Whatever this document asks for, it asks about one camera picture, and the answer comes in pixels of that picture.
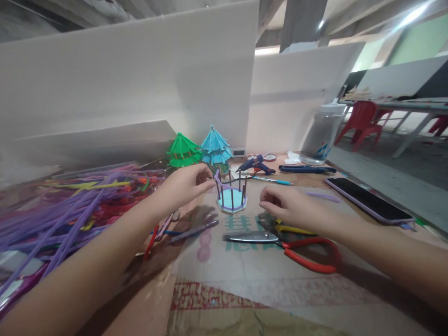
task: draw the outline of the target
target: blue base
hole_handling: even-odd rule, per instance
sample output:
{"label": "blue base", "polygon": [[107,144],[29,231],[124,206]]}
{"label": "blue base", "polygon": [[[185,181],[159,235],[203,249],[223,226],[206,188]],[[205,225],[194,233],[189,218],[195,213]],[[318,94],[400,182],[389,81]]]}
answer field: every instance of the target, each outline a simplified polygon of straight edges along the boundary
{"label": "blue base", "polygon": [[228,213],[235,213],[246,208],[247,197],[243,200],[243,206],[241,206],[241,197],[243,196],[243,192],[239,190],[233,190],[233,210],[232,210],[232,195],[230,189],[226,189],[223,192],[224,194],[224,208],[223,201],[220,199],[216,200],[221,211]]}

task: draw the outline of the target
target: light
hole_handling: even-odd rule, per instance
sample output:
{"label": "light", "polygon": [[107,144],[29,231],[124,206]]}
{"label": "light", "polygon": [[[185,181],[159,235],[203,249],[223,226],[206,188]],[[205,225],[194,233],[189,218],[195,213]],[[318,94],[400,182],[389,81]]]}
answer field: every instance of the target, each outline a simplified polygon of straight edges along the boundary
{"label": "light", "polygon": [[255,56],[273,55],[280,53],[280,46],[272,48],[255,49]]}
{"label": "light", "polygon": [[411,23],[412,21],[414,21],[415,19],[417,19],[420,15],[423,14],[423,12],[428,7],[428,5],[430,3],[432,3],[433,1],[428,1],[427,3],[421,5],[417,9],[413,10],[407,17],[405,17],[405,19],[398,25],[398,27],[399,28],[404,27],[404,26],[408,25],[409,23]]}

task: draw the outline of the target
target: scissors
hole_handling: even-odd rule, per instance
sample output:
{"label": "scissors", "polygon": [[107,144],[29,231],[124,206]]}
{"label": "scissors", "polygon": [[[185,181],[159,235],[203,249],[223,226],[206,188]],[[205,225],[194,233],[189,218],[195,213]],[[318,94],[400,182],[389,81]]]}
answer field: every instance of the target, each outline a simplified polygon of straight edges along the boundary
{"label": "scissors", "polygon": [[[291,231],[285,229],[287,227],[283,226],[281,231]],[[281,241],[280,238],[270,231],[239,231],[224,234],[223,240],[240,242],[240,243],[255,243],[255,244],[265,244],[265,243],[275,243],[281,248],[285,249],[285,255],[290,257],[296,263],[306,267],[307,269],[324,274],[331,274],[337,272],[337,266],[342,262],[341,253],[337,248],[336,244],[331,240],[322,237],[310,237],[306,239],[299,239],[293,242]],[[331,248],[331,258],[333,260],[333,265],[322,265],[305,258],[302,258],[299,254],[292,251],[292,249],[300,246],[312,245],[312,244],[326,244]]]}

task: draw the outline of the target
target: phone case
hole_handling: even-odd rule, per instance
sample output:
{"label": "phone case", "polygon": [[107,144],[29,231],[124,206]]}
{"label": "phone case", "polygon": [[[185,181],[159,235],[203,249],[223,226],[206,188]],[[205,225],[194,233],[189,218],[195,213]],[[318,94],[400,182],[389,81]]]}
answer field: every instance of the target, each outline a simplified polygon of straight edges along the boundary
{"label": "phone case", "polygon": [[382,217],[381,215],[379,215],[378,213],[374,212],[372,209],[370,209],[369,207],[367,207],[366,205],[362,204],[361,202],[359,202],[356,198],[354,198],[353,196],[347,194],[344,190],[340,189],[339,187],[337,187],[336,185],[334,185],[331,181],[329,181],[329,179],[325,180],[325,183],[327,183],[330,187],[332,187],[334,190],[336,190],[338,193],[342,194],[344,197],[348,198],[349,200],[351,200],[354,204],[356,204],[358,207],[360,207],[361,209],[363,209],[365,212],[367,212],[369,215],[371,215],[373,218],[376,218],[378,221],[385,223],[385,224],[398,224],[398,223],[403,223],[403,222],[412,222],[414,221],[414,218],[411,216],[411,218],[406,218],[406,219],[394,219],[394,220],[389,220],[386,219],[384,217]]}

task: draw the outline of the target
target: blue pen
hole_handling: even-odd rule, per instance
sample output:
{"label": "blue pen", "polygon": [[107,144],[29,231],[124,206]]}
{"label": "blue pen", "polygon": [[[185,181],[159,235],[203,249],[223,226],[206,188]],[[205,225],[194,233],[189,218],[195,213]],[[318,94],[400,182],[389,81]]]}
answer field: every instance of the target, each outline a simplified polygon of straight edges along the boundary
{"label": "blue pen", "polygon": [[252,179],[259,180],[259,181],[264,181],[264,182],[273,182],[273,183],[278,183],[278,184],[294,185],[294,183],[291,183],[291,182],[288,182],[288,181],[271,180],[271,179],[266,179],[264,177],[258,177],[258,176],[253,176]]}

